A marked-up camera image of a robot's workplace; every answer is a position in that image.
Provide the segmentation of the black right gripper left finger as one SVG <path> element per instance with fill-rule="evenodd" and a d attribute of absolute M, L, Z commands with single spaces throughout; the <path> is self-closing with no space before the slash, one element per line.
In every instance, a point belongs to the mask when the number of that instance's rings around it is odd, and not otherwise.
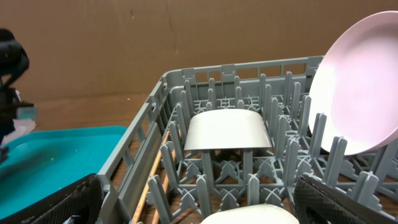
<path fill-rule="evenodd" d="M 104 200 L 98 174 L 84 178 L 1 219 L 1 223 L 96 223 Z"/>

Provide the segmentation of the grey dishwasher rack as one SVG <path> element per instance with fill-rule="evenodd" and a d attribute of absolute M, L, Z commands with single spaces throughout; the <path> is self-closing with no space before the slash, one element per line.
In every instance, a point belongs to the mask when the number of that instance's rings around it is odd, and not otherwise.
<path fill-rule="evenodd" d="M 297 179 L 312 174 L 382 215 L 381 198 L 397 199 L 397 143 L 345 155 L 338 138 L 321 147 L 326 116 L 309 124 L 309 88 L 320 56 L 216 65 L 164 73 L 99 172 L 104 201 L 99 223 L 138 223 L 149 207 L 161 222 L 148 181 L 158 175 L 172 213 L 202 217 L 258 203 L 294 208 Z M 259 113 L 271 142 L 266 149 L 184 149 L 190 120 L 211 110 Z M 178 185 L 169 183 L 160 149 L 172 153 Z"/>

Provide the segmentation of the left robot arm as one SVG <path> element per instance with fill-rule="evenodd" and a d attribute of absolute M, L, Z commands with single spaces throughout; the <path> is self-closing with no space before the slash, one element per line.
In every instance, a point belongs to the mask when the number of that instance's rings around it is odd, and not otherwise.
<path fill-rule="evenodd" d="M 34 107 L 33 103 L 20 100 L 16 89 L 11 86 L 28 70 L 29 64 L 26 51 L 13 33 L 1 28 L 1 77 L 10 75 L 1 84 L 1 142 L 5 136 L 15 131 L 14 120 L 18 118 L 18 109 Z"/>

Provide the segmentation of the pink round plate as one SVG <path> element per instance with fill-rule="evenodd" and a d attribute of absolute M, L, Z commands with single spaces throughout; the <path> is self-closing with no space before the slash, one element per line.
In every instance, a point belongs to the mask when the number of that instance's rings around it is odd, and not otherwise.
<path fill-rule="evenodd" d="M 326 115 L 321 147 L 335 137 L 345 155 L 379 149 L 397 139 L 397 11 L 358 21 L 330 47 L 319 64 L 309 95 L 309 124 Z"/>

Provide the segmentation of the teal plastic tray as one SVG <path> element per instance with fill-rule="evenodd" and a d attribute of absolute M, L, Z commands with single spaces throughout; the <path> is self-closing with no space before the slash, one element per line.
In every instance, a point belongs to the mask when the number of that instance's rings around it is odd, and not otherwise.
<path fill-rule="evenodd" d="M 124 126 L 40 131 L 8 143 L 1 163 L 1 218 L 99 172 L 125 131 Z"/>

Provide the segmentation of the grey white bowl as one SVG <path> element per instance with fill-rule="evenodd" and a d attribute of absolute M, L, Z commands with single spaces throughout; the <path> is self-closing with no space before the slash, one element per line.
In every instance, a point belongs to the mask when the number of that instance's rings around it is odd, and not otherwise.
<path fill-rule="evenodd" d="M 262 116 L 244 109 L 211 110 L 195 115 L 184 145 L 186 151 L 270 147 Z"/>

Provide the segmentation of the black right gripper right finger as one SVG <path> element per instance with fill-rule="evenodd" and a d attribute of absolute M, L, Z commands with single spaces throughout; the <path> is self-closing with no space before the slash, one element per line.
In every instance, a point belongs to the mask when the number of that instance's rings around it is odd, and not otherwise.
<path fill-rule="evenodd" d="M 307 174 L 298 177 L 294 204 L 300 224 L 397 224 Z"/>

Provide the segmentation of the cream white cup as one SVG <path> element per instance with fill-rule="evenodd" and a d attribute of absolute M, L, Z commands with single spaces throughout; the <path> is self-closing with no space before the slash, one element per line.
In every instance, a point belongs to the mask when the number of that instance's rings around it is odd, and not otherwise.
<path fill-rule="evenodd" d="M 201 224 L 299 224 L 299 221 L 276 205 L 259 204 L 216 212 Z"/>

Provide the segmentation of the clear plastic container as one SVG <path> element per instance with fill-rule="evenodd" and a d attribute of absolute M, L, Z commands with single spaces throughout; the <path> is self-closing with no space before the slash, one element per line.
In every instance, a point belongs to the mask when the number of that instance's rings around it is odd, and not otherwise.
<path fill-rule="evenodd" d="M 30 133 L 36 116 L 35 105 L 21 100 L 15 88 L 1 88 L 1 145 Z"/>

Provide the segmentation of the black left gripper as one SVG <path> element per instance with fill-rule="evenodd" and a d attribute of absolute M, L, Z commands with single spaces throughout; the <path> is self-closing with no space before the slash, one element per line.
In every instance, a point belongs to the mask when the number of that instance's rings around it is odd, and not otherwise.
<path fill-rule="evenodd" d="M 15 120 L 33 120 L 37 117 L 37 108 L 33 103 L 22 101 L 19 92 L 15 88 L 1 87 L 1 162 L 4 162 L 9 154 L 9 147 L 5 146 L 4 138 L 9 135 L 16 136 Z"/>

